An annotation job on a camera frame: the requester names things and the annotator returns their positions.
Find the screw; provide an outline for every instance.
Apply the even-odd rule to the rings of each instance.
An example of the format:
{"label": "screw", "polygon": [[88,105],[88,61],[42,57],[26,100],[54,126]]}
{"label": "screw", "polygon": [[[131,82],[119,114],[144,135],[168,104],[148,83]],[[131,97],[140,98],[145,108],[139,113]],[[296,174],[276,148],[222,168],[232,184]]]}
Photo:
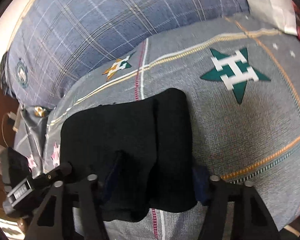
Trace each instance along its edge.
{"label": "screw", "polygon": [[217,175],[211,175],[210,176],[210,180],[212,180],[212,181],[219,181],[220,178]]}
{"label": "screw", "polygon": [[246,181],[244,182],[244,184],[245,184],[245,186],[247,186],[247,187],[252,187],[252,186],[253,186],[253,182],[252,182],[252,181],[249,181],[249,180],[246,180]]}
{"label": "screw", "polygon": [[53,184],[55,187],[61,187],[63,185],[63,182],[61,180],[58,180],[56,181],[54,184]]}
{"label": "screw", "polygon": [[89,181],[96,180],[97,178],[98,178],[98,176],[97,176],[96,174],[90,174],[90,175],[88,176],[88,180],[89,180]]}

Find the white stripe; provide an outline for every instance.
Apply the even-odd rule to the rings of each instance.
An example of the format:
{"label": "white stripe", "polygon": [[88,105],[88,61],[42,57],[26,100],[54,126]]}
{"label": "white stripe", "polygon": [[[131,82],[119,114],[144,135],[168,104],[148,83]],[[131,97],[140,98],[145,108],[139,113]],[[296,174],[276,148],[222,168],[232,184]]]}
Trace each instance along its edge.
{"label": "white stripe", "polygon": [[41,157],[41,154],[42,154],[42,152],[39,150],[39,147],[38,147],[37,141],[36,141],[36,139],[35,139],[35,137],[34,137],[33,135],[32,135],[32,138],[33,138],[33,140],[34,140],[34,143],[35,143],[35,146],[36,146],[36,148],[37,148],[38,155],[39,155],[40,159],[42,159],[42,157]]}
{"label": "white stripe", "polygon": [[24,141],[25,139],[28,138],[28,136],[29,136],[28,134],[25,135],[25,136],[18,142],[17,146],[14,148],[16,151],[18,150],[18,148],[19,148],[19,146],[21,145],[21,143],[23,143],[23,141]]}
{"label": "white stripe", "polygon": [[149,44],[149,39],[146,38],[146,48],[145,48],[145,54],[143,55],[143,60],[142,60],[142,70],[141,70],[141,85],[140,85],[140,94],[141,94],[141,99],[145,99],[144,95],[144,73],[145,73],[145,63],[146,63],[146,57],[148,53],[148,44]]}
{"label": "white stripe", "polygon": [[45,163],[46,163],[46,156],[48,155],[48,152],[47,152],[47,147],[46,146],[48,146],[48,144],[49,144],[49,135],[48,135],[48,133],[46,133],[46,143],[45,143],[45,146],[44,146],[44,151],[43,151],[43,159],[44,159],[44,163],[42,164],[42,168],[43,168],[43,170],[44,170],[44,165],[45,165]]}
{"label": "white stripe", "polygon": [[136,70],[131,71],[131,72],[129,72],[129,73],[123,75],[123,76],[120,76],[120,77],[118,77],[118,78],[116,78],[116,79],[113,79],[113,80],[107,82],[107,83],[104,83],[102,86],[100,86],[100,87],[98,87],[97,89],[93,90],[93,91],[90,92],[88,95],[84,96],[83,98],[79,98],[79,99],[77,100],[76,103],[78,103],[79,101],[84,100],[86,97],[89,97],[91,94],[93,94],[93,93],[96,92],[97,90],[99,90],[99,89],[101,89],[101,88],[103,88],[103,87],[105,87],[105,86],[107,86],[107,85],[109,85],[109,84],[111,84],[111,83],[113,83],[113,82],[116,82],[116,81],[119,80],[119,79],[122,79],[122,78],[124,78],[124,77],[126,77],[126,76],[129,76],[129,75],[131,75],[131,74],[133,74],[133,73],[135,73],[135,72],[137,72],[137,71],[138,71],[138,70],[136,69]]}
{"label": "white stripe", "polygon": [[[251,32],[248,32],[248,33],[249,33],[249,34],[260,34],[260,35],[262,35],[262,34],[281,34],[281,32],[280,32],[279,30],[276,30],[276,29],[270,29],[270,30],[269,30],[269,29],[265,29],[265,28],[261,28],[261,29],[258,30],[258,31],[251,31]],[[144,94],[143,94],[143,85],[144,85],[144,84],[143,84],[143,82],[144,82],[143,78],[144,78],[144,76],[143,76],[143,72],[144,72],[144,69],[145,69],[146,67],[148,67],[149,65],[152,65],[153,63],[155,63],[156,61],[159,61],[159,60],[161,60],[161,59],[165,59],[165,58],[168,58],[168,57],[173,57],[173,56],[182,54],[182,53],[184,53],[184,52],[190,51],[190,50],[192,50],[192,49],[196,49],[196,48],[198,48],[198,47],[201,47],[201,46],[203,46],[203,45],[209,43],[211,40],[214,40],[214,39],[216,39],[216,38],[222,38],[222,37],[228,37],[228,36],[235,37],[235,36],[240,36],[240,35],[243,35],[243,34],[246,35],[246,33],[223,33],[223,34],[219,34],[219,35],[216,35],[216,36],[212,37],[211,39],[209,39],[209,40],[207,40],[207,41],[205,41],[205,42],[203,42],[203,43],[196,44],[196,45],[194,45],[194,46],[191,46],[191,47],[186,48],[186,49],[183,49],[183,50],[179,50],[179,51],[176,51],[176,52],[172,52],[172,53],[165,54],[165,55],[163,55],[163,56],[161,56],[161,57],[155,59],[154,61],[150,62],[149,64],[144,65],[145,60],[146,60],[147,50],[148,50],[148,45],[147,45],[147,43],[148,43],[148,38],[147,38],[147,39],[146,39],[146,50],[145,50],[145,55],[144,55],[144,58],[143,58],[143,63],[142,63],[143,66],[142,66],[142,72],[141,72],[141,85],[140,85],[141,99],[144,99]],[[117,80],[120,80],[120,79],[122,79],[122,78],[125,78],[125,77],[127,77],[127,76],[129,76],[129,75],[131,75],[131,74],[133,74],[133,73],[135,73],[135,72],[137,72],[137,71],[138,71],[138,69],[136,69],[136,70],[134,70],[134,71],[131,71],[131,72],[129,72],[129,73],[123,75],[123,76],[120,76],[120,77],[118,77],[118,78],[116,78],[116,79],[113,79],[112,81],[109,81],[109,82],[107,82],[107,83],[101,85],[100,87],[98,87],[98,88],[96,88],[95,90],[93,90],[92,92],[90,92],[88,95],[86,95],[86,96],[84,96],[84,97],[82,97],[82,98],[79,98],[79,99],[77,100],[77,102],[74,104],[74,106],[77,105],[77,104],[79,104],[81,101],[83,101],[83,100],[89,98],[89,97],[92,96],[93,94],[95,94],[99,89],[101,89],[101,88],[103,88],[103,87],[105,87],[105,86],[107,86],[107,85],[109,85],[109,84],[111,84],[111,83],[113,83],[113,82],[116,82]],[[65,113],[63,113],[60,117],[58,117],[58,118],[52,120],[52,121],[50,122],[50,125],[47,125],[47,126],[48,126],[48,127],[49,127],[49,126],[53,126],[55,122],[58,122],[58,121],[59,121],[63,116],[65,116],[66,114],[67,114],[67,111],[66,111]]]}
{"label": "white stripe", "polygon": [[164,216],[163,211],[160,210],[160,218],[161,218],[161,226],[162,226],[162,240],[165,240],[166,238],[166,229],[164,227]]}
{"label": "white stripe", "polygon": [[[265,29],[265,28],[262,28],[262,29],[260,29],[260,30],[258,30],[258,31],[252,31],[252,32],[249,32],[249,34],[254,34],[254,33],[255,33],[255,34],[257,34],[257,33],[273,33],[273,34],[277,33],[277,34],[280,34],[281,32],[280,32],[279,30],[276,30],[276,29],[270,29],[270,30],[269,30],[269,29]],[[163,56],[161,56],[161,57],[155,59],[154,61],[152,61],[152,62],[149,63],[149,64],[152,64],[152,63],[154,63],[154,62],[156,62],[156,61],[158,61],[158,60],[161,60],[161,59],[164,59],[164,58],[167,58],[167,57],[173,57],[173,56],[176,56],[176,55],[178,55],[178,54],[181,54],[181,53],[190,51],[190,50],[192,50],[192,49],[196,49],[196,48],[198,48],[198,47],[203,46],[204,44],[207,44],[208,42],[210,42],[211,40],[214,40],[214,39],[216,39],[216,38],[222,38],[222,37],[228,37],[228,36],[240,36],[240,35],[242,35],[242,34],[245,34],[245,33],[222,33],[222,34],[219,34],[219,35],[216,35],[216,36],[212,37],[211,39],[209,39],[209,40],[207,40],[207,41],[205,41],[205,42],[203,42],[203,43],[196,44],[196,45],[194,45],[194,46],[191,46],[191,47],[186,48],[186,49],[183,49],[183,50],[179,50],[179,51],[176,51],[176,52],[172,52],[172,53],[165,54],[165,55],[163,55]]]}
{"label": "white stripe", "polygon": [[177,20],[177,18],[176,18],[176,16],[175,16],[175,14],[173,13],[173,11],[172,11],[170,5],[167,3],[166,0],[163,0],[163,1],[164,1],[164,3],[166,4],[166,6],[169,8],[170,12],[172,13],[173,18],[176,20],[178,26],[180,27],[180,24],[179,24],[179,22],[178,22],[178,20]]}

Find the folded black fabric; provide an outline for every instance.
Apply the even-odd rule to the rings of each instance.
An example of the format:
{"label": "folded black fabric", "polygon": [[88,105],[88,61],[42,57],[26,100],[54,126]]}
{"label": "folded black fabric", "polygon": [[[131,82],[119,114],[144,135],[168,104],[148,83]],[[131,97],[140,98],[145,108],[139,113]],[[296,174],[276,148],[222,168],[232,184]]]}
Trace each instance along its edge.
{"label": "folded black fabric", "polygon": [[[192,131],[180,90],[78,112],[63,124],[60,150],[60,161],[73,166],[69,182],[96,173],[106,185],[105,221],[140,221],[150,207],[183,212],[196,205]],[[118,152],[118,176],[107,180]]]}

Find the bedding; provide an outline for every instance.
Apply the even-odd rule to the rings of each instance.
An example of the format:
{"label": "bedding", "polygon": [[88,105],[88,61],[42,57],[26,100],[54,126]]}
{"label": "bedding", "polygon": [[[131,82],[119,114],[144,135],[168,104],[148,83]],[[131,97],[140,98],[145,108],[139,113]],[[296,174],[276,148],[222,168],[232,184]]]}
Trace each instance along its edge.
{"label": "bedding", "polygon": [[20,112],[21,119],[13,148],[27,157],[32,177],[35,178],[42,174],[45,162],[42,157],[49,112],[38,106],[23,107]]}
{"label": "bedding", "polygon": [[[68,117],[168,88],[187,96],[196,162],[227,182],[252,181],[279,230],[292,222],[300,214],[300,42],[247,14],[151,36],[80,78],[48,116],[43,172],[62,155]],[[110,239],[197,239],[206,211],[199,203],[182,213],[150,209],[138,223],[105,225]]]}
{"label": "bedding", "polygon": [[246,0],[36,0],[8,51],[5,80],[21,104],[53,109],[78,79],[148,36],[242,11]]}

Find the wire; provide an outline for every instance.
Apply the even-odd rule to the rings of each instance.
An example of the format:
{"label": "wire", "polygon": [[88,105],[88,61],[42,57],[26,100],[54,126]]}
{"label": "wire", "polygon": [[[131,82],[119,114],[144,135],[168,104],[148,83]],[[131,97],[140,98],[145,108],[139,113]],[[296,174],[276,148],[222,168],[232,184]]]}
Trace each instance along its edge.
{"label": "wire", "polygon": [[5,117],[6,115],[9,116],[9,113],[5,113],[5,114],[3,115],[3,117],[2,117],[2,121],[1,121],[1,132],[2,132],[2,138],[3,138],[3,140],[4,140],[5,144],[6,144],[6,146],[9,147],[8,144],[7,144],[7,142],[6,142],[6,140],[5,140],[5,138],[4,138],[4,135],[3,135],[3,121],[4,121],[4,117]]}

